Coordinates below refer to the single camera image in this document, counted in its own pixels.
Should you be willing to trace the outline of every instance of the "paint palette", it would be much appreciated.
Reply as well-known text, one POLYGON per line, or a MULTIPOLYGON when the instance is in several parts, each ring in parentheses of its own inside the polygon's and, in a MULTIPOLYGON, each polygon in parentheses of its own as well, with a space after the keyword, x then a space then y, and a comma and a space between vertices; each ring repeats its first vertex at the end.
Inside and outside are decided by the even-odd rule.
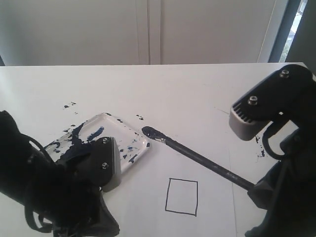
POLYGON ((88 144, 100 137, 114 137, 120 151, 121 171, 124 173, 150 147, 147 138, 109 113, 102 113, 70 130, 61 138, 48 144, 45 149, 57 161, 72 145, 73 132, 78 132, 82 144, 88 144))

